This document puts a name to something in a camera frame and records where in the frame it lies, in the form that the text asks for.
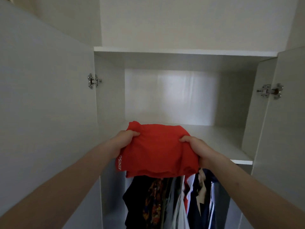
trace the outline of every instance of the hand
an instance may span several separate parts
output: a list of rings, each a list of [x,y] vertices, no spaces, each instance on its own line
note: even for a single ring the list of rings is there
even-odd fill
[[[139,135],[139,132],[135,132],[132,130],[119,131],[119,133],[110,140],[114,144],[114,150],[111,154],[111,158],[116,158],[120,154],[120,150],[126,147],[132,141],[132,138],[134,136]]]
[[[192,150],[200,157],[199,166],[209,169],[209,159],[217,152],[207,145],[203,140],[193,136],[183,136],[179,139],[180,142],[189,142]]]

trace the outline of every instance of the person's left arm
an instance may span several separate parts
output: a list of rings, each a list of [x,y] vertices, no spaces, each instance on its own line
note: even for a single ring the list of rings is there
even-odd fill
[[[108,162],[138,135],[131,130],[120,131],[90,150],[6,212],[0,218],[0,228],[62,228]]]

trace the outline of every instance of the hinge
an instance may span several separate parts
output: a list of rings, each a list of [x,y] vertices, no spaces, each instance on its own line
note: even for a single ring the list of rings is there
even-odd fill
[[[283,91],[284,86],[280,83],[276,84],[276,87],[271,89],[271,84],[263,85],[263,88],[256,89],[256,92],[263,98],[268,98],[270,94],[273,95],[275,100],[278,100],[282,97],[281,92]]]
[[[97,75],[95,75],[95,79],[94,79],[91,73],[88,75],[88,80],[89,80],[88,87],[90,87],[91,89],[93,89],[93,85],[94,85],[94,84],[95,84],[96,86],[98,86],[99,84],[102,83],[102,80],[101,80],[101,79],[98,79],[98,78],[97,78]]]

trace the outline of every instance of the person's right arm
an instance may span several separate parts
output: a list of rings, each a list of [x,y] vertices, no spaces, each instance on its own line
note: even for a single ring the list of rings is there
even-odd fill
[[[255,229],[305,228],[305,213],[256,181],[204,141],[184,136],[200,156],[200,166],[212,171]]]

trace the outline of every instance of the brand logo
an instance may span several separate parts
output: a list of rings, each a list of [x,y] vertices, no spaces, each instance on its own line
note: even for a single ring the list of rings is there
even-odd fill
[[[119,165],[118,165],[118,168],[119,170],[122,170],[122,156],[119,157]]]

